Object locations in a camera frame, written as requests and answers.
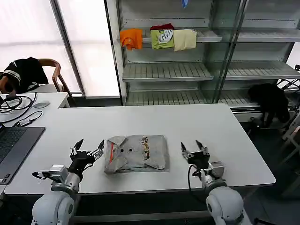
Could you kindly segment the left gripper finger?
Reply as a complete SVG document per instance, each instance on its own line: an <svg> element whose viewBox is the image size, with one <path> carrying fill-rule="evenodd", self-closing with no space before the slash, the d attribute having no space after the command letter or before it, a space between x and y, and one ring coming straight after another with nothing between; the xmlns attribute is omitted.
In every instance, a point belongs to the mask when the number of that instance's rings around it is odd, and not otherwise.
<svg viewBox="0 0 300 225"><path fill-rule="evenodd" d="M71 147L71 153L70 153L70 156L74 156L76 155L77 153L80 153L80 147L83 143L84 139L81 139L80 141L76 142L76 144L74 145L74 147Z"/></svg>
<svg viewBox="0 0 300 225"><path fill-rule="evenodd" d="M93 157L95 160L98 160L100 157L102 157L104 151L104 143L105 141L102 140L101 143L99 144L98 148L92 152L88 153L89 157Z"/></svg>

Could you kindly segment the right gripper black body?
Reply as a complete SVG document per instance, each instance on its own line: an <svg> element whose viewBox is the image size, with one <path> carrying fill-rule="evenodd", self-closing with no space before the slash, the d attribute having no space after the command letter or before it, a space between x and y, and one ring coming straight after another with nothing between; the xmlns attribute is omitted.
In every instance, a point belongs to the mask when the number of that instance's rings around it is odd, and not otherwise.
<svg viewBox="0 0 300 225"><path fill-rule="evenodd" d="M190 165L194 165L196 169L209 168L210 154L203 151L190 153L187 162Z"/></svg>

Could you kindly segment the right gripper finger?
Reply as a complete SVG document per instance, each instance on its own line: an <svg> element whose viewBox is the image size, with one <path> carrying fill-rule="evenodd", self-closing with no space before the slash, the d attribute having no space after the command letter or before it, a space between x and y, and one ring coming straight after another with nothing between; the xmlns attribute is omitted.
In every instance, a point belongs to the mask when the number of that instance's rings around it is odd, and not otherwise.
<svg viewBox="0 0 300 225"><path fill-rule="evenodd" d="M204 155L208 155L209 151L207 146L204 146L200 141L196 140L196 144L200 150L200 152L202 152Z"/></svg>
<svg viewBox="0 0 300 225"><path fill-rule="evenodd" d="M189 159L191 157L191 153L186 149L183 142L181 142L180 144L181 144L181 154L185 159Z"/></svg>

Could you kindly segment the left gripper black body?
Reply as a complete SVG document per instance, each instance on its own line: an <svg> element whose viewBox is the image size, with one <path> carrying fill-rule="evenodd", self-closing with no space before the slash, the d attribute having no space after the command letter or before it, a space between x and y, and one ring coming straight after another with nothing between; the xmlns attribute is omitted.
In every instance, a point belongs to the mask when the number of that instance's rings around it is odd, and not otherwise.
<svg viewBox="0 0 300 225"><path fill-rule="evenodd" d="M69 166L69 172L77 175L82 175L88 164L93 165L95 158L89 155L90 152L78 151L76 154L71 153L71 165Z"/></svg>

